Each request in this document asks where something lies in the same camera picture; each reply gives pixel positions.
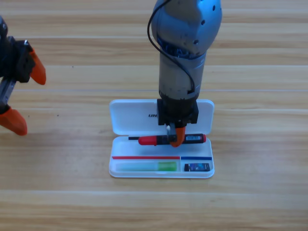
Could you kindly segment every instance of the case lid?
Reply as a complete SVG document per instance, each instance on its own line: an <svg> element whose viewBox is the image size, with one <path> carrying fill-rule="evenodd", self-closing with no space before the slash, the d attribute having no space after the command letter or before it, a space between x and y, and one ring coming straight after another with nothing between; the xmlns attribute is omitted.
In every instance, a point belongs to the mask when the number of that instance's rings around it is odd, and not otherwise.
<svg viewBox="0 0 308 231"><path fill-rule="evenodd" d="M212 129L214 103L197 100L199 116L197 124L188 124L186 134L203 133ZM146 136L164 135L165 126L158 125L157 100L114 100L110 103L113 131L117 135Z"/></svg>

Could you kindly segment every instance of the orange gripper tip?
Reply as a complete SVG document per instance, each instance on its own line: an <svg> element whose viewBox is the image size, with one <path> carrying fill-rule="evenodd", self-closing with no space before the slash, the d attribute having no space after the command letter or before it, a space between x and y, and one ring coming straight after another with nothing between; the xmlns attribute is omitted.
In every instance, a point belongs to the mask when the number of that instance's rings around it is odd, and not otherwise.
<svg viewBox="0 0 308 231"><path fill-rule="evenodd" d="M183 128L176 128L176 133L177 133L177 141L176 142L170 142L171 146L174 148L179 147L183 141L185 140L185 127Z"/></svg>
<svg viewBox="0 0 308 231"><path fill-rule="evenodd" d="M38 84L45 85L46 83L46 70L40 59L38 58L37 54L33 50L30 53L31 57L35 62L35 66L32 70L31 77L36 81Z"/></svg>
<svg viewBox="0 0 308 231"><path fill-rule="evenodd" d="M27 134L27 123L21 114L12 108L0 115L0 125L15 132L19 136Z"/></svg>

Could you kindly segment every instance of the wood grain surface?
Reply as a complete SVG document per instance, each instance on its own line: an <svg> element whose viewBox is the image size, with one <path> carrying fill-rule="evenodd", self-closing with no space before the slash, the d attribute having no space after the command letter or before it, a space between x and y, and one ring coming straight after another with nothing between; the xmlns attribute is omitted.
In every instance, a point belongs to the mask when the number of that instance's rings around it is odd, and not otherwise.
<svg viewBox="0 0 308 231"><path fill-rule="evenodd" d="M222 0L200 99L216 105L208 180L115 179L113 99L155 99L156 0L0 0L47 84L17 84L0 128L0 230L308 231L308 1Z"/></svg>

